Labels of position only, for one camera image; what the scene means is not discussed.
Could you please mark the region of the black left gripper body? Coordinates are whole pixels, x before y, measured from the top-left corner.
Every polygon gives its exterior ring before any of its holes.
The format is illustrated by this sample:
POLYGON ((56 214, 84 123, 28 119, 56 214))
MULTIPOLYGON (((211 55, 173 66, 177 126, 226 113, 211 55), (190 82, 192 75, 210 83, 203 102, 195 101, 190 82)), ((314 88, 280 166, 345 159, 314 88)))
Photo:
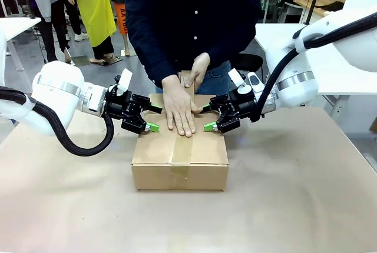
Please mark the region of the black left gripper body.
POLYGON ((132 92, 126 90, 125 92, 118 88, 118 85, 112 85, 108 88, 104 96, 104 105, 102 118, 105 123, 110 123, 111 119, 123 120, 125 122, 132 122, 132 115, 126 110, 131 102, 132 92))

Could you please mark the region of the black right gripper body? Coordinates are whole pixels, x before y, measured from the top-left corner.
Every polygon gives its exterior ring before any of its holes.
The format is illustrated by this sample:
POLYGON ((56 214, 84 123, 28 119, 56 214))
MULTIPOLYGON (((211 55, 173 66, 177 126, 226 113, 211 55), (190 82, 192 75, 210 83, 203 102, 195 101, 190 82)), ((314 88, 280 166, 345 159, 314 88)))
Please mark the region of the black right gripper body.
POLYGON ((240 94, 238 89, 231 91, 231 103, 240 119, 248 118, 251 121, 259 120, 259 110, 253 91, 240 94))

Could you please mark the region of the brown cardboard shipping box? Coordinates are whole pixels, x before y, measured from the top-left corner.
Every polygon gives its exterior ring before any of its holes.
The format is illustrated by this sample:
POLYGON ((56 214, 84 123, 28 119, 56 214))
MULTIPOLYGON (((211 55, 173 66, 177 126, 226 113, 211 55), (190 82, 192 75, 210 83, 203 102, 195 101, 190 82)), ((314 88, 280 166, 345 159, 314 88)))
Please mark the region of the brown cardboard shipping box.
MULTIPOLYGON (((203 125, 217 121, 217 112, 195 117, 196 133, 188 183, 183 190, 223 191, 226 188, 229 162, 224 136, 219 132, 205 132, 203 125)), ((176 138, 181 136, 167 127, 164 113, 146 111, 143 118, 160 126, 158 132, 145 132, 137 138, 132 159, 132 173, 138 190, 172 190, 170 166, 176 138)))

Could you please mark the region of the person right forearm navy sleeve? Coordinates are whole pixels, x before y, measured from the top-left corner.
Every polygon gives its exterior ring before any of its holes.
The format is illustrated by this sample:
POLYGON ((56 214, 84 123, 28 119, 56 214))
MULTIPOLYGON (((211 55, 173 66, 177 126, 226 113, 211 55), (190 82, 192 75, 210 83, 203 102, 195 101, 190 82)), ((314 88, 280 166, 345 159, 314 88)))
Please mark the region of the person right forearm navy sleeve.
POLYGON ((141 63, 154 84, 162 88, 163 80, 170 76, 177 76, 177 70, 168 56, 160 48, 148 48, 142 53, 141 63))

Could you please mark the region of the person left forearm navy sleeve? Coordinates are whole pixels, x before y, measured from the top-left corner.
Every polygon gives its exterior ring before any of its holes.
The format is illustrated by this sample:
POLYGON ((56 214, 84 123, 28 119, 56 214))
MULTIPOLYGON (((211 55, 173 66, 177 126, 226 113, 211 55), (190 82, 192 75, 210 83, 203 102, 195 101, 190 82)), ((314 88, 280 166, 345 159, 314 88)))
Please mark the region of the person left forearm navy sleeve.
POLYGON ((214 64, 231 61, 248 47, 255 35, 256 31, 239 35, 229 34, 211 44, 205 52, 209 54, 210 60, 214 64))

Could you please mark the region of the person right hand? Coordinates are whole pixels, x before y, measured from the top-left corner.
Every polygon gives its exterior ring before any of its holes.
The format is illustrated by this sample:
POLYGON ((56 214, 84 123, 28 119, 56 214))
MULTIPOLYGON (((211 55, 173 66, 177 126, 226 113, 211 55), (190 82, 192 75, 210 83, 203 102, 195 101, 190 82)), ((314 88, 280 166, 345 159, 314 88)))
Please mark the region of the person right hand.
POLYGON ((161 83, 168 129, 175 127, 179 135, 191 137, 196 132, 194 114, 202 109, 181 86, 177 75, 167 76, 161 83))

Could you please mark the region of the person left hand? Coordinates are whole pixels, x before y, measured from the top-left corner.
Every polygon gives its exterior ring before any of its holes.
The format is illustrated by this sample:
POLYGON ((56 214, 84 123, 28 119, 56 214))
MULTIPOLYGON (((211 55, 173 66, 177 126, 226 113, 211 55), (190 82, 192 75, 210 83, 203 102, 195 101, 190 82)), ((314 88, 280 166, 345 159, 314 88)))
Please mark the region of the person left hand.
POLYGON ((191 72, 184 81, 184 87, 190 88, 193 86, 194 91, 196 92, 199 86, 203 83, 209 65, 210 56, 208 53, 205 52, 196 57, 191 72))

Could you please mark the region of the white oval sensor housing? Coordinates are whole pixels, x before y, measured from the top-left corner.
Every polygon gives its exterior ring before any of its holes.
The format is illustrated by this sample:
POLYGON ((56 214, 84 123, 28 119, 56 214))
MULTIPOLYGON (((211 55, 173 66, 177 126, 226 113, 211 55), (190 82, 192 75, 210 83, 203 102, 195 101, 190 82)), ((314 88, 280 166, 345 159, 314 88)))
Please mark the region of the white oval sensor housing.
POLYGON ((255 72, 249 72, 247 75, 240 75, 243 83, 238 87, 237 91, 241 95, 254 95, 256 100, 259 100, 264 90, 264 84, 255 72))

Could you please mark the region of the black chair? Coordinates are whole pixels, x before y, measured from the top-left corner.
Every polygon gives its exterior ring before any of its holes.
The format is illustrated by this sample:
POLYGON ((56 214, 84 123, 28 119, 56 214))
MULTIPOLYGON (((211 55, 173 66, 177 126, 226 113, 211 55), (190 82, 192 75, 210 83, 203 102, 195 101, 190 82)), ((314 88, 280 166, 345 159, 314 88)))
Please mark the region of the black chair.
POLYGON ((231 60, 231 65, 239 71, 260 72, 260 79, 263 80, 263 58, 259 55, 240 53, 231 60))

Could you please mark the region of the clear packing tape strip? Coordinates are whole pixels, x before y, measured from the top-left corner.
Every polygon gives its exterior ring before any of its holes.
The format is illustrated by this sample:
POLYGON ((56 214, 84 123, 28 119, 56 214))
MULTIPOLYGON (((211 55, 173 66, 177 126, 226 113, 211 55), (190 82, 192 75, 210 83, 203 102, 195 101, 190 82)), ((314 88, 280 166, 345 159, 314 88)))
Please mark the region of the clear packing tape strip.
POLYGON ((193 137, 176 138, 171 158, 171 189, 186 189, 189 181, 193 137))

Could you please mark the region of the person in navy shirt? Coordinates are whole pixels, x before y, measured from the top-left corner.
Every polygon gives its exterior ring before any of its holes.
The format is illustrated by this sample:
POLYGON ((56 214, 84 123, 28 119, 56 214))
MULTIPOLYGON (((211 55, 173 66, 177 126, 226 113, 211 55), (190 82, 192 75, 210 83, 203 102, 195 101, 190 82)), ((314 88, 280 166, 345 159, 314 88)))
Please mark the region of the person in navy shirt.
POLYGON ((146 49, 160 48, 177 73, 189 70, 220 38, 256 31, 261 10, 260 0, 125 0, 125 5, 140 62, 146 49))

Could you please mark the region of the large white work table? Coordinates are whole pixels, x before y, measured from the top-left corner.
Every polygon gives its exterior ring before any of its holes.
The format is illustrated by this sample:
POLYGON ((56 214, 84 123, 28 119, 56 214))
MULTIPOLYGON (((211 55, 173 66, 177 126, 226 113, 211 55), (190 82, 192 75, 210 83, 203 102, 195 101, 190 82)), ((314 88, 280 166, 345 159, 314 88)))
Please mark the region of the large white work table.
MULTIPOLYGON (((257 24, 255 40, 264 51, 280 39, 291 38, 304 24, 257 24)), ((313 74, 318 82, 318 94, 332 106, 334 121, 343 118, 348 99, 352 95, 377 95, 377 73, 361 71, 349 65, 333 45, 306 52, 313 74)))

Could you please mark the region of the bystander with white sneakers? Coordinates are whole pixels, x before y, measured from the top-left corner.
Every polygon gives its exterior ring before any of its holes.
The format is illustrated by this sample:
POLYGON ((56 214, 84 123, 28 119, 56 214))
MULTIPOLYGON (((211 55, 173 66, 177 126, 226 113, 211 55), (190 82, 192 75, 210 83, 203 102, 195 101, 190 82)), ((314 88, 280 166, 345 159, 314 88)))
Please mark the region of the bystander with white sneakers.
POLYGON ((82 32, 81 23, 78 15, 77 1, 76 0, 67 0, 65 3, 67 9, 67 14, 70 19, 71 28, 74 32, 74 40, 77 42, 88 39, 88 34, 82 32))

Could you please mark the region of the figure in yellow apron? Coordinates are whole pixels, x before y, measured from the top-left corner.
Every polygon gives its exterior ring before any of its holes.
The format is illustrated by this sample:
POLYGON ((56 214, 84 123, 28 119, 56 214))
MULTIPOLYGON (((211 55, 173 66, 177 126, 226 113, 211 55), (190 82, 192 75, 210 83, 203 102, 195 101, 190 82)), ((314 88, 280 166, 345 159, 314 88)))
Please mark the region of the figure in yellow apron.
POLYGON ((77 3, 94 53, 90 62, 102 66, 118 62, 111 41, 117 26, 110 0, 77 0, 77 3))

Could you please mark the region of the wooden table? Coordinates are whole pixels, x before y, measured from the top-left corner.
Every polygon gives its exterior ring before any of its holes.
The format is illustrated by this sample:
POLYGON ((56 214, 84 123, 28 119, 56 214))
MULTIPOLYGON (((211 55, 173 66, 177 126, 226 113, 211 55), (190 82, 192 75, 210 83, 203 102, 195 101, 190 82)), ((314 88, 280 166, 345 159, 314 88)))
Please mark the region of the wooden table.
MULTIPOLYGON (((304 24, 307 21, 307 18, 309 16, 310 7, 312 5, 313 0, 293 0, 294 3, 298 4, 302 8, 302 14, 300 17, 300 23, 304 24)), ((310 16, 310 24, 314 23, 323 17, 331 14, 331 11, 324 10, 320 8, 321 6, 326 6, 334 2, 341 2, 345 3, 345 0, 316 0, 315 7, 313 9, 313 12, 310 16)))

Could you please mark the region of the white side table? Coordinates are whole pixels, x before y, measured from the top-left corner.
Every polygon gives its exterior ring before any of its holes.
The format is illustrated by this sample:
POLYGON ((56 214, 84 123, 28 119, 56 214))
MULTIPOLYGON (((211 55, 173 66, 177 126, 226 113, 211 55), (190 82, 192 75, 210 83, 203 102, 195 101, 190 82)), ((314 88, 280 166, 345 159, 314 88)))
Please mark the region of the white side table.
POLYGON ((22 66, 21 61, 17 55, 17 52, 12 43, 12 39, 40 22, 40 18, 0 18, 0 29, 2 29, 5 34, 8 51, 18 72, 24 72, 24 67, 22 66))

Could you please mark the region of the black floor base plate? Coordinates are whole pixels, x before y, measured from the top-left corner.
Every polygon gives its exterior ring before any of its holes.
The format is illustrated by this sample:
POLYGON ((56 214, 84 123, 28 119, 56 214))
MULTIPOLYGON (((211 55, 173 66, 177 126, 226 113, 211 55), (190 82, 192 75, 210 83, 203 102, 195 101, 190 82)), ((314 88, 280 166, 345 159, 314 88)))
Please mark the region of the black floor base plate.
POLYGON ((88 59, 86 55, 72 57, 72 61, 76 66, 87 66, 87 65, 100 65, 100 66, 110 66, 121 61, 121 58, 117 56, 105 56, 102 60, 94 61, 93 58, 88 59))

